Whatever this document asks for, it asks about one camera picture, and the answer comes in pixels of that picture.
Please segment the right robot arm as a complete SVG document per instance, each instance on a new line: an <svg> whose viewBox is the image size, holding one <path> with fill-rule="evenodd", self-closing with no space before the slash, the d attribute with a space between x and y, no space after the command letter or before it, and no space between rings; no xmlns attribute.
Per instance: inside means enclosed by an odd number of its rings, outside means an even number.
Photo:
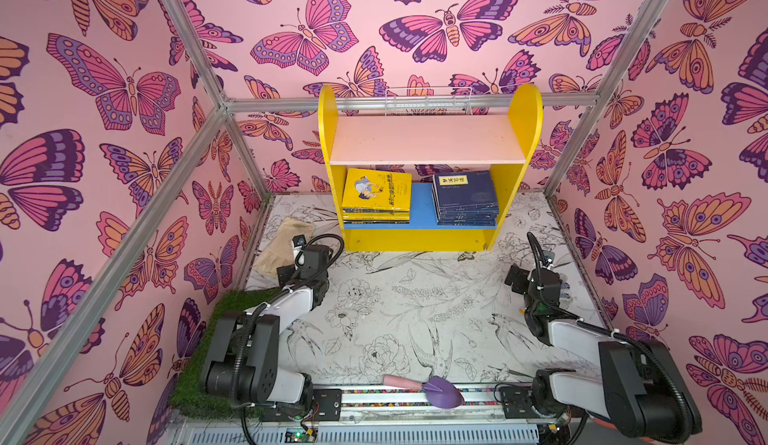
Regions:
<svg viewBox="0 0 768 445"><path fill-rule="evenodd" d="M631 338L590 324L560 305L562 281L533 233L534 267L511 267L507 282L524 299L528 330L542 344L595 366L594 377L566 368L539 369L528 384L501 389L506 411L558 421L579 410L629 438L683 444L703 421L669 350L658 341Z"/></svg>

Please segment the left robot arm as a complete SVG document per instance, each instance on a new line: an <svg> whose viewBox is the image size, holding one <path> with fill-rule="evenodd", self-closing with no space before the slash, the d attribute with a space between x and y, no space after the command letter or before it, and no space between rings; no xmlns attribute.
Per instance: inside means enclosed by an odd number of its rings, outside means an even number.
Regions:
<svg viewBox="0 0 768 445"><path fill-rule="evenodd" d="M319 307L329 289L329 268L345 250L337 234L291 239L293 262L277 268L281 291L269 301L243 311L229 311L216 323L201 366L200 391L225 399L240 418L244 440L254 444L249 417L256 408L295 421L292 443L313 443L322 418L337 421L341 391L314 389L310 375L279 366L280 336L298 319Z"/></svg>

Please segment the yellow cartoon book bottom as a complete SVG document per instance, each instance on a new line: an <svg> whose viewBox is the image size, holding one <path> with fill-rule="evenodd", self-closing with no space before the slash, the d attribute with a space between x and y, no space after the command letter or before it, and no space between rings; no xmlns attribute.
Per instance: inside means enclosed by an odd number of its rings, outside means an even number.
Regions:
<svg viewBox="0 0 768 445"><path fill-rule="evenodd" d="M342 210L351 213L406 212L411 208L412 178L399 172L349 168Z"/></svg>

